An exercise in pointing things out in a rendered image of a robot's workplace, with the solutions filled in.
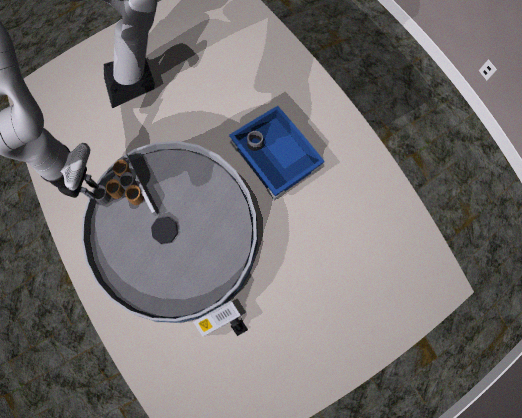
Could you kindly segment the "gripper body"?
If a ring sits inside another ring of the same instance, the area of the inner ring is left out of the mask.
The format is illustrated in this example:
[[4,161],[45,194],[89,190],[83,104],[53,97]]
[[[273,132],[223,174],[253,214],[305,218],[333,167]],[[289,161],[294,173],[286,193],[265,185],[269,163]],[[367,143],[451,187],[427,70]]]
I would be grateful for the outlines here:
[[90,147],[86,143],[81,143],[70,152],[67,146],[58,140],[57,142],[59,152],[55,162],[46,170],[35,171],[45,181],[58,187],[58,190],[64,195],[76,198],[87,172],[86,164],[90,155]]

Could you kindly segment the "grey metal bushing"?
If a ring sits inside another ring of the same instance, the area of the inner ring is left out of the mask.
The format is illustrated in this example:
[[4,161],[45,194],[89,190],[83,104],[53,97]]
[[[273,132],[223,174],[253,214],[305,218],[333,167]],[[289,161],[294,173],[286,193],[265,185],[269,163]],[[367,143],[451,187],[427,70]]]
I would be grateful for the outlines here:
[[[99,199],[99,198],[98,198],[98,197],[99,197],[99,194],[100,194],[101,192],[103,192],[103,191],[105,191],[105,195],[103,196],[103,198]],[[95,188],[95,189],[93,190],[93,194],[96,196],[95,200],[96,200],[98,203],[100,203],[101,205],[105,205],[105,204],[107,204],[107,203],[110,201],[110,198],[111,198],[111,196],[107,193],[106,188],[105,188],[104,186],[102,186],[102,185],[99,185],[99,188],[98,188],[98,189]]]
[[[257,138],[260,140],[259,143],[252,143],[250,142],[251,139]],[[257,151],[259,150],[263,145],[263,135],[259,131],[252,131],[247,136],[247,146],[250,150]]]
[[[136,185],[136,186],[137,186],[137,182],[136,182],[134,176],[133,176],[133,175],[131,176],[131,175],[132,175],[132,174],[131,174],[130,172],[124,172],[124,173],[120,176],[120,178],[119,178],[119,183],[120,183],[120,185],[122,186],[122,188],[123,188],[125,191],[126,191],[126,189],[127,189],[130,185]],[[131,184],[128,185],[128,186],[124,186],[126,180],[128,180],[128,179],[130,179],[130,178],[132,178],[132,182],[131,182]]]

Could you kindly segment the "blue square tray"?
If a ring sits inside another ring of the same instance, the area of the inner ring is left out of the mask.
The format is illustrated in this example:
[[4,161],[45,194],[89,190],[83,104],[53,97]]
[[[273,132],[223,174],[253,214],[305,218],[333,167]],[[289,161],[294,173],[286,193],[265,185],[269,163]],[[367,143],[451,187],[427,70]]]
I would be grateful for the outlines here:
[[[247,146],[247,136],[251,131],[259,131],[263,135],[263,145],[257,151]],[[280,108],[273,108],[236,130],[230,143],[261,180],[273,200],[321,169],[321,164],[325,162]]]

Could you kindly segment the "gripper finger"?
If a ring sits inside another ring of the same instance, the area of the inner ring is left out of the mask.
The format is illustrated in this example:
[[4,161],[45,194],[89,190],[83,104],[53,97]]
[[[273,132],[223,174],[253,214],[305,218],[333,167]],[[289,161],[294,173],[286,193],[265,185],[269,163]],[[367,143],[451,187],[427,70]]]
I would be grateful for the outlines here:
[[93,199],[96,198],[96,196],[91,191],[88,191],[87,188],[85,188],[85,187],[81,187],[80,192],[85,194],[89,198],[93,198]]
[[98,189],[99,185],[93,179],[91,179],[91,177],[91,175],[86,174],[84,180],[90,187]]

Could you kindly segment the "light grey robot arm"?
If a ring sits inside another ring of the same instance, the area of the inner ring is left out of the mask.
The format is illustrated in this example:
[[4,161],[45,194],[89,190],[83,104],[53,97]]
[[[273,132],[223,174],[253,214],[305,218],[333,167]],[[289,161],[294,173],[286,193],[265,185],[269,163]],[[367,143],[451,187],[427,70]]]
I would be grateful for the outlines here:
[[[157,0],[102,1],[112,5],[123,17],[114,29],[114,79],[122,85],[135,84],[144,74],[148,34]],[[21,75],[13,42],[0,22],[2,95],[8,95],[13,105],[0,111],[0,155],[26,162],[38,171],[46,170],[55,162],[59,144],[43,128],[42,111]]]

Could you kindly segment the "bronze bushing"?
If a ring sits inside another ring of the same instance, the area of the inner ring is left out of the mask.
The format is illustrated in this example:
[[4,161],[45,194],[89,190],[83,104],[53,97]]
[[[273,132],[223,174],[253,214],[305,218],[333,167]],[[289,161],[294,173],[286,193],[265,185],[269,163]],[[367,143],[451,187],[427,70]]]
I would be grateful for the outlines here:
[[[115,193],[111,193],[113,187],[117,185],[119,185],[118,190]],[[110,181],[108,181],[108,183],[106,184],[106,191],[114,199],[119,199],[124,194],[124,189],[120,185],[119,181],[116,179],[111,179]]]
[[[131,199],[131,194],[135,191],[139,191],[139,194],[137,196],[137,198],[135,199]],[[144,197],[142,195],[142,192],[140,190],[140,188],[136,185],[130,185],[127,189],[126,189],[126,192],[125,192],[125,196],[126,198],[130,201],[130,203],[132,203],[133,205],[139,205],[142,203]]]
[[[123,167],[123,166],[126,166],[126,169],[122,172],[122,173],[117,173],[119,172],[120,168]],[[130,172],[130,168],[127,164],[127,162],[125,160],[118,160],[115,162],[115,164],[113,165],[113,171],[115,172],[115,174],[120,178],[120,176],[124,173],[124,172]]]

